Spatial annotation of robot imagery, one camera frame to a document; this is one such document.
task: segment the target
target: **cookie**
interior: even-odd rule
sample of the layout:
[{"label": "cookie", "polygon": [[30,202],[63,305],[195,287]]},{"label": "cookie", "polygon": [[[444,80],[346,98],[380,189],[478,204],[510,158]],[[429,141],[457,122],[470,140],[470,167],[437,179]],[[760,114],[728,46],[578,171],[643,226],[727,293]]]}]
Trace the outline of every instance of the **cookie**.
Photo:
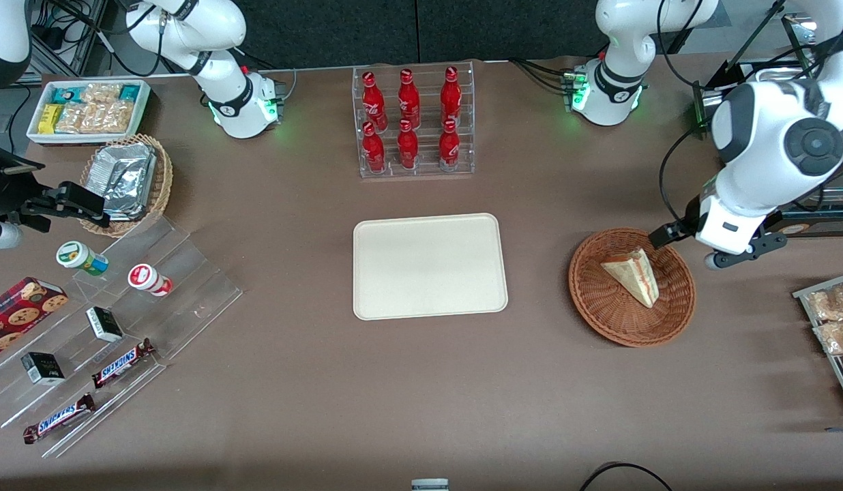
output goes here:
[{"label": "cookie", "polygon": [[41,301],[42,295],[45,295],[46,289],[39,286],[37,283],[28,283],[22,288],[22,299],[28,299],[34,303]]},{"label": "cookie", "polygon": [[39,317],[39,310],[37,308],[20,308],[13,315],[10,315],[10,324],[13,326],[23,326],[27,323],[32,323],[37,317]]},{"label": "cookie", "polygon": [[54,312],[67,303],[67,297],[64,295],[55,295],[47,301],[42,302],[42,310],[47,312]]},{"label": "cookie", "polygon": [[9,348],[10,345],[22,337],[22,333],[8,333],[3,338],[0,338],[0,349]]}]

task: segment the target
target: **red aluminum bottle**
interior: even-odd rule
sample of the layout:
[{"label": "red aluminum bottle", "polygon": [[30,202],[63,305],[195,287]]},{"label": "red aluminum bottle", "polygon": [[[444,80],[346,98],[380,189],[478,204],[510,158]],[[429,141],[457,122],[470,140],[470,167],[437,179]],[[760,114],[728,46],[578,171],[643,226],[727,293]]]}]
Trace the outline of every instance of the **red aluminum bottle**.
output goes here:
[{"label": "red aluminum bottle", "polygon": [[397,100],[400,100],[400,117],[409,120],[413,130],[422,125],[422,100],[419,98],[419,89],[413,83],[413,71],[404,68],[400,70],[400,90],[397,91]]},{"label": "red aluminum bottle", "polygon": [[443,131],[440,135],[440,169],[443,172],[452,172],[458,167],[458,146],[461,140],[455,133],[455,121],[446,121]]},{"label": "red aluminum bottle", "polygon": [[376,133],[382,133],[388,128],[385,98],[382,97],[382,91],[376,87],[376,77],[372,72],[364,72],[361,79],[364,80],[364,111],[375,125]]},{"label": "red aluminum bottle", "polygon": [[372,122],[365,121],[362,125],[364,140],[361,141],[364,147],[364,158],[368,161],[370,172],[381,174],[385,172],[385,146],[382,139],[376,134],[376,128]]},{"label": "red aluminum bottle", "polygon": [[413,124],[409,120],[400,120],[397,148],[400,149],[400,165],[403,165],[406,170],[413,170],[418,163],[419,139],[415,135]]},{"label": "red aluminum bottle", "polygon": [[458,69],[446,68],[446,83],[440,90],[441,122],[454,120],[455,126],[461,125],[461,86],[458,84]]}]

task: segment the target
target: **red cap bottle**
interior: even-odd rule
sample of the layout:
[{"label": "red cap bottle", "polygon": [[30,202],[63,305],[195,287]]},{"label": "red cap bottle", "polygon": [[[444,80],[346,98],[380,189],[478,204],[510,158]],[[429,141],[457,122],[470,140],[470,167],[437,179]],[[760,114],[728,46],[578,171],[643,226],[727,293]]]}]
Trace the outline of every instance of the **red cap bottle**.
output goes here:
[{"label": "red cap bottle", "polygon": [[364,111],[368,120],[376,127],[376,133],[382,133],[388,128],[388,117],[385,115],[385,98],[382,91],[376,87],[376,77],[372,72],[361,75],[364,80]]},{"label": "red cap bottle", "polygon": [[440,90],[441,122],[454,120],[455,126],[461,125],[461,86],[458,84],[458,69],[446,68],[446,83]]},{"label": "red cap bottle", "polygon": [[419,139],[415,135],[413,124],[409,120],[400,120],[397,148],[400,149],[400,165],[403,165],[406,170],[413,170],[418,162]]},{"label": "red cap bottle", "polygon": [[385,172],[385,146],[382,145],[382,139],[376,134],[371,121],[365,121],[361,128],[364,131],[364,140],[361,141],[361,145],[364,148],[364,158],[368,161],[370,172],[381,174]]},{"label": "red cap bottle", "polygon": [[397,91],[397,99],[400,100],[400,117],[409,120],[416,130],[422,125],[422,100],[419,97],[419,89],[413,83],[412,70],[404,68],[400,70],[400,90]]},{"label": "red cap bottle", "polygon": [[458,146],[461,140],[455,133],[455,121],[449,120],[443,124],[443,134],[440,135],[440,169],[452,172],[458,167]]}]

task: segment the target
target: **aluminum foil package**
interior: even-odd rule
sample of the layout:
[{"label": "aluminum foil package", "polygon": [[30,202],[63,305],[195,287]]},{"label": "aluminum foil package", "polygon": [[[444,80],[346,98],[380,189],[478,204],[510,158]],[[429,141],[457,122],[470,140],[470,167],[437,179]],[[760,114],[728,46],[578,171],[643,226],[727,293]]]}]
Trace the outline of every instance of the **aluminum foil package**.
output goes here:
[{"label": "aluminum foil package", "polygon": [[157,159],[146,143],[100,149],[91,162],[85,189],[103,196],[104,211],[112,220],[140,220],[146,214]]}]

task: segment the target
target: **round wicker basket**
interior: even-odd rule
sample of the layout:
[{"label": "round wicker basket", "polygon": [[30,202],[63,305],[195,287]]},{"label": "round wicker basket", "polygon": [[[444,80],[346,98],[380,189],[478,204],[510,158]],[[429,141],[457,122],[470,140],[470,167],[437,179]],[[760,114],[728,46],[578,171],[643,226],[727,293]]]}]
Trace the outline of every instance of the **round wicker basket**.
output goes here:
[{"label": "round wicker basket", "polygon": [[[646,308],[606,273],[606,257],[643,248],[649,256],[658,290],[652,308]],[[676,338],[689,322],[696,305],[692,272],[677,252],[667,246],[655,250],[646,232],[634,228],[603,230],[578,246],[567,273],[570,295],[582,317],[596,332],[636,348],[657,346]]]},{"label": "round wicker basket", "polygon": [[[149,191],[148,203],[146,205],[147,211],[144,218],[162,215],[164,209],[166,209],[166,203],[170,199],[170,186],[173,184],[173,164],[170,162],[170,156],[164,151],[164,147],[160,145],[156,139],[147,136],[146,134],[135,134],[134,136],[122,138],[121,140],[116,140],[115,142],[109,142],[101,148],[114,145],[130,145],[132,143],[146,143],[147,145],[150,145],[151,148],[155,149],[158,154],[156,168],[154,169],[154,176],[151,178],[151,189]],[[85,182],[88,180],[88,173],[91,171],[91,163],[93,160],[94,155],[88,159],[88,165],[86,165],[85,170],[82,171],[82,177],[79,179],[79,183],[82,184],[82,186],[84,186]],[[79,222],[81,222],[82,227],[90,233],[107,235],[118,239],[118,237],[122,237],[128,233],[129,230],[134,228],[136,224],[140,223],[140,220],[135,222],[110,222],[109,226],[106,228],[95,226],[95,224],[84,220],[79,220]]]}]

